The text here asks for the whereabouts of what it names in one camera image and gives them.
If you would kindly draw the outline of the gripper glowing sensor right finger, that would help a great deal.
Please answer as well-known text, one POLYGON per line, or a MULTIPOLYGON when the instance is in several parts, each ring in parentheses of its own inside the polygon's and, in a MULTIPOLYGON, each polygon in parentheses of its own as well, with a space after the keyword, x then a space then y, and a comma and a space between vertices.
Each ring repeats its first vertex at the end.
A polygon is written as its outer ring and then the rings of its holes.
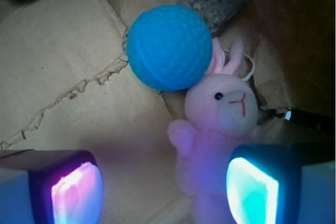
POLYGON ((241 145, 226 192, 236 223, 335 223, 335 144, 241 145))

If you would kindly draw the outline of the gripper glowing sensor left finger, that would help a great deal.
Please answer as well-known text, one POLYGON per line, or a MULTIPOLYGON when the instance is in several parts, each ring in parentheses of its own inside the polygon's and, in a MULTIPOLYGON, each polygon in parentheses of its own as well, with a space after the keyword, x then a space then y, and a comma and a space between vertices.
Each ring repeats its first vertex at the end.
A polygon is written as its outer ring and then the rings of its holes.
POLYGON ((1 223, 98 223, 102 205, 89 151, 1 151, 1 223))

